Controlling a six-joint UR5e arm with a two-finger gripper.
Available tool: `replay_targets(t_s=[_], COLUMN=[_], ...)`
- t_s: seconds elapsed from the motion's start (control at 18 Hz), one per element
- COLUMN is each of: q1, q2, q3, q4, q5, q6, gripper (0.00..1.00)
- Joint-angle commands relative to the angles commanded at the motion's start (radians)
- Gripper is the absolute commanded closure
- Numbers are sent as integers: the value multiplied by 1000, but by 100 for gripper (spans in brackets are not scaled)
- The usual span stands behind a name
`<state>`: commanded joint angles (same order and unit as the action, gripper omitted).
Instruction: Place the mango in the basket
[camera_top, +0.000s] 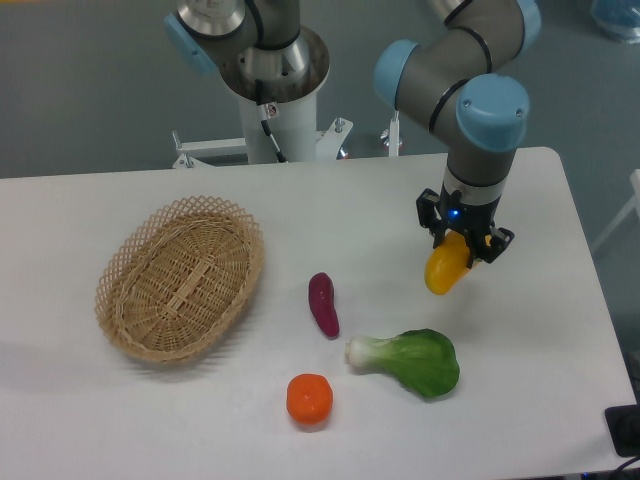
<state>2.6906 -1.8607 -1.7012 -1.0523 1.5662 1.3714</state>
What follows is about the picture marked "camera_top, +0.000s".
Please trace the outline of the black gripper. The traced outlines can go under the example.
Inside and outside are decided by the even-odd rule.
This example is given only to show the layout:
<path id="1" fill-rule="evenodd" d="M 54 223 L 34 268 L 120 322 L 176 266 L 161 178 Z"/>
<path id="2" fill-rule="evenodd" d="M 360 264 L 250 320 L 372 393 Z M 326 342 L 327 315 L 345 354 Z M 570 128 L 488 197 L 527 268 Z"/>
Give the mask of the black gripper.
<path id="1" fill-rule="evenodd" d="M 514 240 L 514 233 L 495 228 L 494 215 L 503 193 L 503 181 L 474 186 L 446 171 L 441 194 L 426 188 L 416 199 L 419 224 L 433 237 L 433 248 L 444 241 L 446 231 L 465 232 L 469 249 L 466 267 L 493 263 Z"/>

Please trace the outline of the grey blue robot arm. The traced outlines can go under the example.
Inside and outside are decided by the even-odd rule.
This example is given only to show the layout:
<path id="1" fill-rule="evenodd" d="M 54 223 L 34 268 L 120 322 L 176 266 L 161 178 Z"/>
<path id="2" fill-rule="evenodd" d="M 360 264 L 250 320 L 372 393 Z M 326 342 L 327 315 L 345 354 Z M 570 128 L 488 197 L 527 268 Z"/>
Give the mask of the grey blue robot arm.
<path id="1" fill-rule="evenodd" d="M 446 34 L 429 46 L 389 45 L 373 73 L 377 95 L 448 147 L 439 191 L 417 199 L 420 225 L 436 245 L 461 235 L 468 266 L 490 263 L 513 234 L 494 215 L 525 132 L 529 97 L 501 66 L 537 38 L 533 1 L 436 1 Z M 286 163 L 311 157 L 313 125 L 281 126 L 284 107 L 324 83 L 324 42 L 304 27 L 296 1 L 181 1 L 164 20 L 175 49 L 196 71 L 219 72 L 249 110 L 249 156 Z"/>

